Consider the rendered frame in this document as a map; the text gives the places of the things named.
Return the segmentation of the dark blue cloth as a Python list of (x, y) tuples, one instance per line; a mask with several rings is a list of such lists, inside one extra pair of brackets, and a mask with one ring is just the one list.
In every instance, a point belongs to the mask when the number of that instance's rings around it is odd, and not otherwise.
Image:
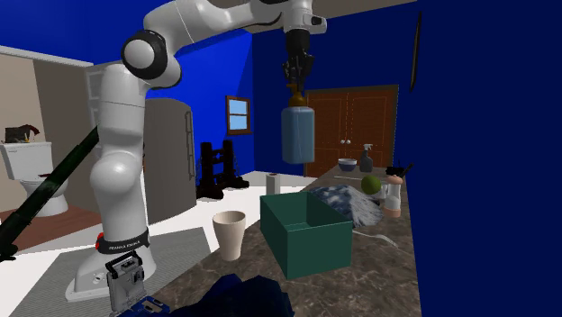
[(288, 293), (260, 275), (242, 281), (220, 277), (197, 303), (175, 309), (169, 317), (295, 317)]

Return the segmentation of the white and peach bottle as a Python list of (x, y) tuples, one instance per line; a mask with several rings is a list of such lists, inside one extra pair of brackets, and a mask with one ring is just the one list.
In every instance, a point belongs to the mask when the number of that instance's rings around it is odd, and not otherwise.
[(403, 180), (399, 176), (388, 176), (386, 182), (388, 193), (383, 212), (386, 217), (398, 218), (401, 216), (401, 185)]

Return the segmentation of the black rack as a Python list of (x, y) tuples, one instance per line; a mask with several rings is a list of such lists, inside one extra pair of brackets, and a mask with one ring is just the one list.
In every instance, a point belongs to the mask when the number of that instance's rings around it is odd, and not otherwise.
[(196, 198), (223, 199), (223, 189), (249, 187), (235, 168), (235, 154), (231, 140), (224, 140), (221, 149), (213, 149), (211, 142), (201, 143), (201, 175), (196, 186)]

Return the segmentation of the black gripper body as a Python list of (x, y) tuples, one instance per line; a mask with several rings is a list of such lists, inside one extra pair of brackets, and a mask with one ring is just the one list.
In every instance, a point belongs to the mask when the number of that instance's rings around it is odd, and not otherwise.
[(310, 36), (311, 34), (305, 29), (293, 29), (285, 33), (286, 52), (289, 59), (296, 57), (308, 59), (310, 57)]

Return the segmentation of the brown double door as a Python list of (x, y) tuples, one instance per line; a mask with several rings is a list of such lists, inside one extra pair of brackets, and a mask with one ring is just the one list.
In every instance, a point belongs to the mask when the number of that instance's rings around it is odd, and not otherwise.
[(357, 86), (309, 90), (315, 111), (313, 163), (304, 164), (306, 177), (319, 177), (339, 159), (360, 160), (366, 144), (376, 168), (394, 163), (399, 86)]

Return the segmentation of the blue bottle with brown cap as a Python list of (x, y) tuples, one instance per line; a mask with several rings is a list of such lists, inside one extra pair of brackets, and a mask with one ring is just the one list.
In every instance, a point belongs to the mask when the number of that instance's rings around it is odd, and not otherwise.
[(282, 111), (282, 160), (288, 164), (314, 162), (314, 110), (309, 107), (297, 84), (291, 91), (288, 107)]

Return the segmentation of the brown framed window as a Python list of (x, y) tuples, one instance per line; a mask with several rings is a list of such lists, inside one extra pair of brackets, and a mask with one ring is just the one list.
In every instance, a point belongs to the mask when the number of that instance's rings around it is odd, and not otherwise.
[(227, 95), (225, 103), (227, 134), (251, 134), (250, 100), (248, 98)]

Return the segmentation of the green ball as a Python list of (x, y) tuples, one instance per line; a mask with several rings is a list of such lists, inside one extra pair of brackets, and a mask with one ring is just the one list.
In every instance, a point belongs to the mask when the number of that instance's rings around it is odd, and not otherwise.
[(367, 175), (361, 179), (361, 190), (366, 195), (377, 194), (382, 187), (382, 183), (378, 177)]

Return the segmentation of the beige cup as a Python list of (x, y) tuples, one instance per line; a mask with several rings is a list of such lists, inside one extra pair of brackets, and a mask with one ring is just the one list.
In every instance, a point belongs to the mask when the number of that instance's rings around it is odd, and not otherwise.
[(246, 229), (245, 213), (240, 211), (217, 213), (213, 217), (213, 229), (222, 259), (225, 261), (238, 259)]

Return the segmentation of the dark object with red parts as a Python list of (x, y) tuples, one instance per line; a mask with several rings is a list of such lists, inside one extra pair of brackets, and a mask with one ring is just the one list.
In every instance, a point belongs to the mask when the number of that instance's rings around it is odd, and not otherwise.
[(5, 143), (25, 143), (28, 142), (31, 135), (34, 136), (41, 132), (30, 124), (24, 124), (19, 127), (5, 128)]

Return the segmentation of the grey device on blue base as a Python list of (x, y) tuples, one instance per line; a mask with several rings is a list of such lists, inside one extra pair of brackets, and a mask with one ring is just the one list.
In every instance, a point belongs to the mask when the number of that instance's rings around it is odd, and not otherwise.
[(135, 250), (105, 264), (112, 312), (109, 317), (169, 317), (170, 308), (148, 296), (142, 259)]

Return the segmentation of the green open box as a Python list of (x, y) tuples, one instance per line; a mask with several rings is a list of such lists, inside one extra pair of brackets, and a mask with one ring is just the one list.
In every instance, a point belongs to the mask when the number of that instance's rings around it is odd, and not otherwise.
[(353, 222), (303, 191), (260, 197), (260, 230), (287, 279), (348, 267)]

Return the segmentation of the dark framed wall picture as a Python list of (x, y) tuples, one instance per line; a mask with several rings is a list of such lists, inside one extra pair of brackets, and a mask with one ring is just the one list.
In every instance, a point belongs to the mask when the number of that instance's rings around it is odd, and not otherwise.
[(413, 46), (412, 46), (412, 68), (411, 68), (411, 78), (410, 78), (410, 85), (409, 85), (410, 93), (413, 91), (416, 84), (418, 58), (419, 58), (419, 50), (420, 50), (421, 27), (422, 27), (422, 11), (419, 11), (417, 15), (416, 29), (414, 34)]

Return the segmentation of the grey door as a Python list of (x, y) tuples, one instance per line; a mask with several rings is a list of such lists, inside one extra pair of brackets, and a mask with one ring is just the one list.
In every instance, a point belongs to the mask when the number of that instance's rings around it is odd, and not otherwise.
[(196, 205), (193, 114), (187, 104), (170, 98), (146, 101), (144, 158), (148, 223)]

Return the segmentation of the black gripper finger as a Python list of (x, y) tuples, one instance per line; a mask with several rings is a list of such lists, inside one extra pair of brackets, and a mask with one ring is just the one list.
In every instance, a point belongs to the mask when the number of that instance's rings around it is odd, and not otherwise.
[(289, 56), (287, 61), (282, 65), (284, 76), (288, 84), (296, 83), (296, 62), (295, 57)]
[(314, 63), (314, 56), (304, 52), (301, 57), (301, 86), (304, 85), (306, 78), (310, 75)]

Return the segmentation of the grey spray bottle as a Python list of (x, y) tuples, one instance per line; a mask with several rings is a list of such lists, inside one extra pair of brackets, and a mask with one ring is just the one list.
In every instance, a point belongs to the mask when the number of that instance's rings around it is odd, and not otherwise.
[(359, 170), (363, 173), (370, 173), (373, 169), (373, 159), (368, 156), (372, 149), (372, 144), (364, 144), (364, 149), (360, 157)]

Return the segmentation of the grey patterned robot stand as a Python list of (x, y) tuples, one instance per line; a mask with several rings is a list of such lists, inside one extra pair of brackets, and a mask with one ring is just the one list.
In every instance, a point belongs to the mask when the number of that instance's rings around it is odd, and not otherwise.
[[(210, 254), (202, 228), (162, 234), (150, 239), (155, 273), (145, 281), (148, 294), (184, 273)], [(107, 297), (70, 303), (66, 290), (77, 267), (92, 249), (81, 249), (58, 255), (30, 292), (6, 317), (108, 317), (111, 309)]]

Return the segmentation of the black flat object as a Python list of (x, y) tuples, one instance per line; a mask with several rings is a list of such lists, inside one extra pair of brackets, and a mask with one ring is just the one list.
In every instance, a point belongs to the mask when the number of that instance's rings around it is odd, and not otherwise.
[(406, 168), (403, 167), (387, 167), (385, 170), (385, 173), (388, 176), (397, 176), (400, 178), (404, 178), (405, 175), (408, 173), (409, 170), (412, 169), (412, 167), (414, 166), (413, 163), (410, 163)]

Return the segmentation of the white toilet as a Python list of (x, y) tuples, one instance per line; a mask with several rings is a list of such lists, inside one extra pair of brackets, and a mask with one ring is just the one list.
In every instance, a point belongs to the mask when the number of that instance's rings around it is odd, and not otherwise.
[[(21, 142), (0, 144), (8, 178), (18, 181), (30, 196), (53, 171), (51, 143)], [(66, 180), (40, 209), (37, 217), (48, 217), (68, 210), (64, 196), (68, 187)]]

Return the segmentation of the long black rod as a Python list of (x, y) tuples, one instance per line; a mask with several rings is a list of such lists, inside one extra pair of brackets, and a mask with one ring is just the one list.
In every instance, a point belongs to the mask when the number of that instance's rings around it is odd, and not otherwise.
[(98, 141), (98, 127), (96, 126), (67, 154), (23, 204), (0, 224), (0, 263), (15, 260), (14, 255), (18, 251), (18, 247), (14, 245), (14, 241), (31, 224), (40, 209), (54, 196)]

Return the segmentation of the white fork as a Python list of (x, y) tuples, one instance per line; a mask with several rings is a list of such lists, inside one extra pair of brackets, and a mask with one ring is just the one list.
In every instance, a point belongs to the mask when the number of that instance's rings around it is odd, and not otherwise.
[(363, 236), (363, 237), (368, 237), (368, 238), (371, 238), (371, 239), (384, 240), (384, 241), (387, 242), (388, 244), (390, 244), (390, 245), (392, 245), (393, 247), (399, 249), (398, 245), (397, 245), (394, 241), (392, 241), (391, 239), (389, 239), (388, 237), (386, 237), (385, 235), (382, 235), (382, 234), (369, 235), (369, 234), (365, 234), (365, 233), (363, 233), (363, 232), (359, 232), (359, 231), (355, 231), (355, 230), (353, 230), (352, 232), (353, 232), (354, 234), (357, 234), (357, 235), (360, 235), (360, 236)]

